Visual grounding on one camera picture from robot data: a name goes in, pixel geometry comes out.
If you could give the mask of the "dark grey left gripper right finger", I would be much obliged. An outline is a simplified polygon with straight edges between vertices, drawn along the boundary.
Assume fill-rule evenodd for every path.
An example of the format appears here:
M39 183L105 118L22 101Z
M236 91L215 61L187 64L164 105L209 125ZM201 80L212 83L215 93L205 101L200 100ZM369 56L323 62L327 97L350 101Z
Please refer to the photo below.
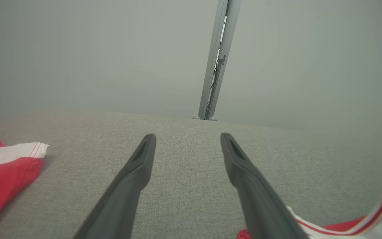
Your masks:
M221 148L232 185L237 189L252 239L306 239L307 234L233 136L222 133Z

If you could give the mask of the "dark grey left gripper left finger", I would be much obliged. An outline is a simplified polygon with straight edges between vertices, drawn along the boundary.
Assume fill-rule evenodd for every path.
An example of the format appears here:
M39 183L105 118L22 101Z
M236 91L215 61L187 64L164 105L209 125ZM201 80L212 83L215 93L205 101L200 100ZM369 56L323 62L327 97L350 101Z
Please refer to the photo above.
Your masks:
M140 193L151 178L156 136L144 136L126 165L118 172L74 238L129 239Z

